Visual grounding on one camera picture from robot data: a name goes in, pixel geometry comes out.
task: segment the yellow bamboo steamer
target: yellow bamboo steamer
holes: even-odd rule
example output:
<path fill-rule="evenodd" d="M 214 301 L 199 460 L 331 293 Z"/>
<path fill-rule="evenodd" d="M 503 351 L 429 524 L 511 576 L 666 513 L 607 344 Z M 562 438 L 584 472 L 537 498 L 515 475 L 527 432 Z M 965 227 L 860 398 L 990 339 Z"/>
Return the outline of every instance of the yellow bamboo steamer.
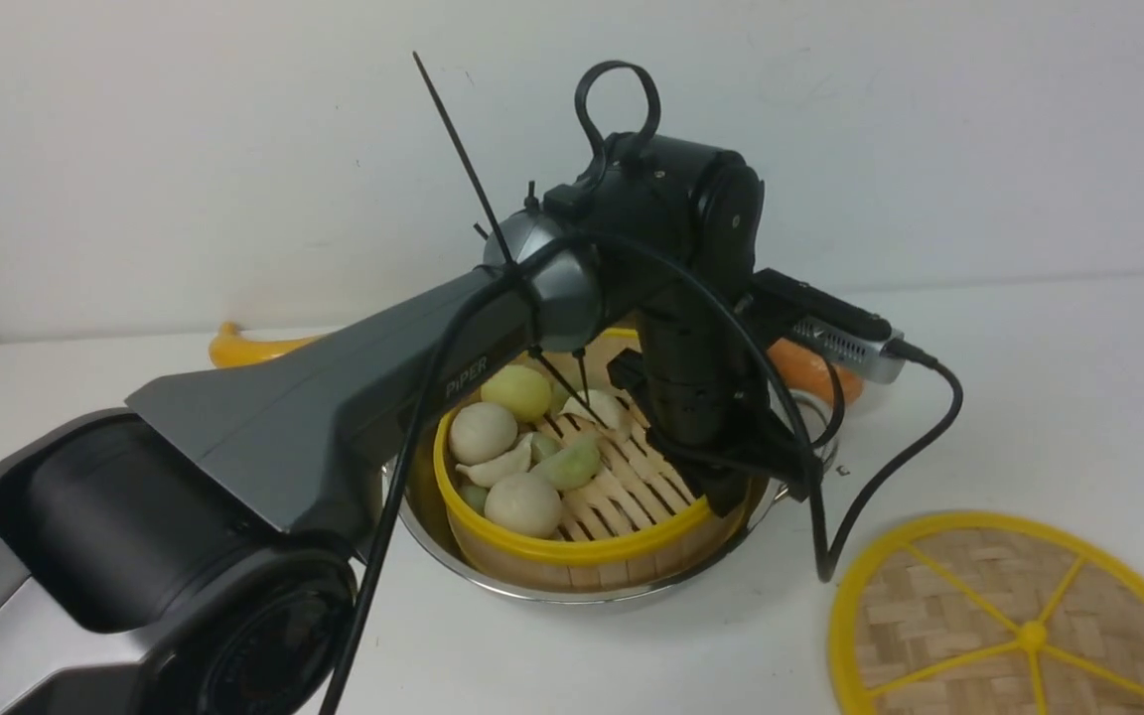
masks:
<path fill-rule="evenodd" d="M 635 331 L 612 328 L 586 348 L 586 380 L 609 386 L 607 363 L 623 349 L 638 350 Z M 569 355 L 548 355 L 569 379 L 580 376 Z M 546 373 L 522 358 L 518 363 Z M 472 395 L 463 404 L 474 403 Z M 550 539 L 526 538 L 477 515 L 458 493 L 463 476 L 456 474 L 448 452 L 448 427 L 458 411 L 442 419 L 435 435 L 436 484 L 447 508 L 448 525 L 467 562 L 495 579 L 522 587 L 598 591 L 681 573 L 722 547 L 741 525 L 746 508 L 714 515 L 708 500 L 696 498 L 674 467 L 645 439 L 648 422 L 638 408 L 621 397 L 633 418 L 629 439 L 603 440 L 603 466 L 581 488 L 563 494 L 563 516 Z M 566 445 L 582 430 L 596 429 L 580 418 L 546 418 L 532 426 Z"/>
<path fill-rule="evenodd" d="M 1144 714 L 1144 579 L 1048 525 L 927 516 L 850 565 L 829 669 L 847 715 Z"/>

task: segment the orange object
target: orange object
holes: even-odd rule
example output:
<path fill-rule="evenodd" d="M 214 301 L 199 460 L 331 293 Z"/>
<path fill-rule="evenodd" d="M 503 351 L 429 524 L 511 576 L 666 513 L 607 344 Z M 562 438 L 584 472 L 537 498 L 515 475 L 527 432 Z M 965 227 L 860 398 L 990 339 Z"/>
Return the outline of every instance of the orange object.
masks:
<path fill-rule="evenodd" d="M 827 374 L 827 366 L 821 357 L 802 348 L 801 344 L 787 340 L 777 341 L 766 353 L 771 357 L 776 370 L 779 371 L 779 376 L 785 379 L 785 384 L 789 389 L 800 389 L 802 392 L 816 395 L 832 407 L 835 402 L 832 394 L 832 379 Z M 845 405 L 855 404 L 855 399 L 863 395 L 861 376 L 836 365 L 836 379 L 840 380 Z"/>

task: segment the yellow object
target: yellow object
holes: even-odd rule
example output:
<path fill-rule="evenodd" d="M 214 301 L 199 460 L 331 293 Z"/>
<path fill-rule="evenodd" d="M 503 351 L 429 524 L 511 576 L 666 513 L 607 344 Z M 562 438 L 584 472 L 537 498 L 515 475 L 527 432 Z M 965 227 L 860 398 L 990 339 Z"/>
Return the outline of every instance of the yellow object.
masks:
<path fill-rule="evenodd" d="M 1057 561 L 1052 561 L 1054 567 L 1060 567 L 1063 574 L 1054 575 L 1049 581 L 1057 583 L 1057 587 L 1051 591 L 1044 590 L 1049 596 L 1043 599 L 1042 605 L 1035 601 L 1036 591 L 1030 587 L 1028 579 L 1022 573 L 999 571 L 998 557 L 994 555 L 999 546 L 994 548 L 991 546 L 993 534 L 1004 534 L 1003 538 L 1010 540 L 1025 539 L 1025 543 L 1040 548 L 1036 554 L 1056 555 L 1054 558 Z M 970 547 L 970 551 L 958 554 L 954 549 L 958 543 L 966 543 Z M 953 549 L 947 551 L 940 545 Z M 935 555 L 934 558 L 925 555 L 927 548 Z M 980 554 L 983 549 L 990 555 Z M 948 556 L 951 561 L 938 556 L 939 551 L 951 555 Z M 975 554 L 979 555 L 979 561 L 967 559 L 967 556 Z M 977 582 L 982 581 L 982 578 L 975 579 L 971 573 L 966 573 L 967 578 L 961 578 L 958 575 L 959 571 L 953 573 L 944 562 L 962 564 L 962 567 L 967 569 L 974 569 L 977 564 L 976 569 L 988 570 L 988 573 L 995 571 L 991 578 L 1004 579 L 1006 583 L 1012 583 L 1009 585 L 1010 593 L 1016 596 L 1026 596 L 1030 593 L 1031 601 L 1039 606 L 1039 614 L 1028 619 L 1014 615 L 1014 610 L 1020 610 L 1023 613 L 1035 613 L 1035 611 L 1027 611 L 1026 601 L 1015 605 L 1004 598 L 1002 601 L 985 598 L 976 591 L 982 588 L 982 583 Z M 1026 558 L 1022 554 L 1014 555 L 1009 564 L 1025 567 L 1028 573 L 1036 567 L 1035 558 Z M 1089 588 L 1097 588 L 1101 591 L 1098 583 L 1113 583 L 1115 588 L 1105 593 L 1090 591 Z M 904 634 L 912 630 L 904 628 L 916 620 L 913 630 L 916 630 L 916 634 L 921 633 L 921 623 L 928 620 L 922 620 L 922 615 L 927 613 L 925 598 L 922 596 L 938 597 L 938 594 L 948 590 L 948 596 L 954 596 L 953 603 L 959 601 L 961 607 L 950 614 L 939 615 L 939 620 L 948 623 L 953 620 L 966 621 L 970 617 L 985 620 L 985 623 L 990 625 L 990 628 L 986 628 L 990 639 L 964 643 L 963 648 L 958 649 L 960 651 L 958 654 L 939 652 L 921 656 L 927 661 L 934 661 L 907 674 L 877 672 L 877 668 L 884 668 L 884 662 L 879 659 L 885 652 L 897 651 L 901 654 L 904 651 L 909 651 L 907 642 L 895 643 L 893 636 L 887 630 L 887 623 L 898 620 L 896 626 L 899 629 L 893 633 L 899 637 L 906 637 Z M 994 606 L 994 603 L 1000 603 L 1000 607 Z M 1074 607 L 1075 611 L 1067 612 L 1067 606 Z M 1130 643 L 1123 637 L 1112 642 L 1110 634 L 1103 639 L 1103 633 L 1095 623 L 1090 630 L 1089 645 L 1080 645 L 1085 643 L 1083 639 L 1068 648 L 1064 645 L 1065 642 L 1055 642 L 1054 638 L 1059 637 L 1064 630 L 1067 634 L 1075 633 L 1068 628 L 1074 628 L 1077 625 L 1077 612 L 1086 614 L 1085 623 L 1081 623 L 1086 627 L 1081 628 L 1080 633 L 1089 634 L 1088 617 L 1094 611 L 1101 613 L 1106 610 L 1134 615 L 1130 621 L 1104 623 L 1107 628 L 1130 629 Z M 1057 615 L 1058 620 L 1054 621 L 1055 613 L 1058 612 L 1062 612 L 1062 615 Z M 1032 712 L 1042 714 L 1097 712 L 1098 702 L 1087 701 L 1089 697 L 1097 697 L 1098 701 L 1106 698 L 1107 702 L 1103 702 L 1103 706 L 1127 702 L 1127 707 L 1131 707 L 1130 710 L 1121 707 L 1117 712 L 1144 712 L 1144 674 L 1134 675 L 1127 672 L 1118 674 L 1118 669 L 1125 668 L 1113 666 L 1113 662 L 1122 662 L 1117 659 L 1125 654 L 1126 648 L 1144 654 L 1144 633 L 1138 633 L 1141 630 L 1136 625 L 1138 621 L 1144 623 L 1144 579 L 1103 549 L 1051 526 L 1012 516 L 986 515 L 986 513 L 927 516 L 899 526 L 877 539 L 876 543 L 855 561 L 845 578 L 841 580 L 836 602 L 832 607 L 829 627 L 832 689 L 847 715 L 871 715 L 887 710 L 904 712 L 904 714 L 976 712 L 974 701 L 967 701 L 967 693 L 962 692 L 968 685 L 962 682 L 966 677 L 990 678 L 993 688 L 991 692 L 1002 696 L 1016 691 L 1019 681 L 1030 681 L 1034 698 L 1028 698 L 1027 706 L 1034 702 L 1035 709 Z M 942 626 L 942 629 L 946 631 L 947 626 Z M 1072 651 L 1077 649 L 1085 651 L 1085 656 L 1074 654 Z M 1025 661 L 1018 657 L 1019 653 L 1025 656 Z M 890 661 L 896 666 L 899 664 L 893 661 L 893 657 L 890 657 Z M 1015 666 L 1022 662 L 1022 666 L 1017 667 L 1025 668 L 1027 677 L 1023 678 L 1022 675 L 1011 677 L 1008 672 L 998 674 L 995 670 L 1000 670 L 1004 662 L 1012 662 Z M 1136 669 L 1141 669 L 1141 665 L 1133 666 L 1129 662 L 1126 668 L 1135 673 Z M 1074 681 L 1063 678 L 1063 674 L 1067 674 Z M 1055 678 L 1054 689 L 1046 688 L 1050 682 L 1050 675 Z M 873 682 L 872 688 L 864 684 L 867 681 Z M 1074 683 L 1077 688 L 1063 688 L 1063 683 L 1067 682 Z M 1078 688 L 1082 682 L 1089 683 L 1088 688 Z M 934 704 L 921 704 L 931 698 Z M 950 705 L 939 706 L 937 705 L 939 700 Z M 958 702 L 970 705 L 958 705 Z M 996 707 L 1000 712 L 1012 712 L 1009 702 L 984 702 L 979 707 Z"/>
<path fill-rule="evenodd" d="M 209 341 L 209 362 L 216 367 L 267 363 L 318 339 L 320 335 L 296 340 L 248 340 L 241 337 L 237 323 L 223 323 L 219 326 L 219 335 Z"/>
<path fill-rule="evenodd" d="M 526 365 L 506 365 L 479 389 L 485 403 L 508 408 L 521 422 L 535 422 L 550 408 L 550 381 Z"/>
<path fill-rule="evenodd" d="M 626 328 L 609 328 L 604 331 L 603 336 L 635 341 L 638 339 L 635 331 Z M 539 561 L 557 566 L 598 566 L 607 564 L 607 562 L 645 557 L 654 553 L 656 549 L 677 542 L 697 526 L 716 519 L 712 508 L 709 508 L 708 500 L 702 496 L 677 513 L 672 519 L 659 522 L 659 524 L 650 525 L 635 533 L 618 535 L 618 538 L 575 542 L 574 540 L 526 538 L 503 530 L 477 515 L 474 508 L 469 507 L 460 496 L 453 479 L 450 477 L 448 427 L 453 424 L 456 412 L 451 411 L 445 415 L 440 421 L 439 430 L 436 430 L 435 434 L 436 483 L 439 484 L 440 494 L 444 496 L 450 515 L 476 538 L 483 539 L 491 547 L 499 548 L 501 551 L 527 558 L 527 561 Z"/>

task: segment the woven bamboo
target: woven bamboo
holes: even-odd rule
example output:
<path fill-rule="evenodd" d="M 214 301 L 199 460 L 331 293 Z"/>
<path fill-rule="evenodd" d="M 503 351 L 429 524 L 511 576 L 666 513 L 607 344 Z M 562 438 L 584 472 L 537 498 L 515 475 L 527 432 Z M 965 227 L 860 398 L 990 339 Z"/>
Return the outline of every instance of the woven bamboo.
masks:
<path fill-rule="evenodd" d="M 882 549 L 834 614 L 845 710 L 1144 714 L 1144 581 L 1075 546 L 993 522 Z"/>

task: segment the bamboo steamer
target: bamboo steamer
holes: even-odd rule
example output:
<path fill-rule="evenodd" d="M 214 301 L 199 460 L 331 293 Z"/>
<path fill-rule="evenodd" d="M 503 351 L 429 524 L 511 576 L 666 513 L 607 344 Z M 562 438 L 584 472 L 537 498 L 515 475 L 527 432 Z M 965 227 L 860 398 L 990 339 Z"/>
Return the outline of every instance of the bamboo steamer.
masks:
<path fill-rule="evenodd" d="M 586 348 L 586 379 L 590 387 L 610 389 L 607 363 L 623 349 L 638 349 L 635 331 L 605 331 Z M 570 379 L 578 375 L 569 355 L 549 355 Z M 518 360 L 549 374 L 535 363 Z M 447 508 L 448 525 L 467 562 L 493 578 L 562 591 L 598 591 L 650 583 L 699 564 L 736 532 L 744 506 L 726 516 L 714 515 L 708 501 L 696 498 L 674 467 L 645 439 L 644 416 L 627 397 L 633 427 L 629 439 L 603 440 L 603 466 L 581 488 L 563 494 L 563 517 L 550 539 L 508 532 L 477 515 L 458 493 L 458 475 L 447 448 L 448 426 L 456 411 L 442 419 L 432 445 L 436 485 Z M 463 404 L 474 403 L 472 395 Z M 534 429 L 566 445 L 583 430 L 598 429 L 573 416 L 547 418 Z"/>

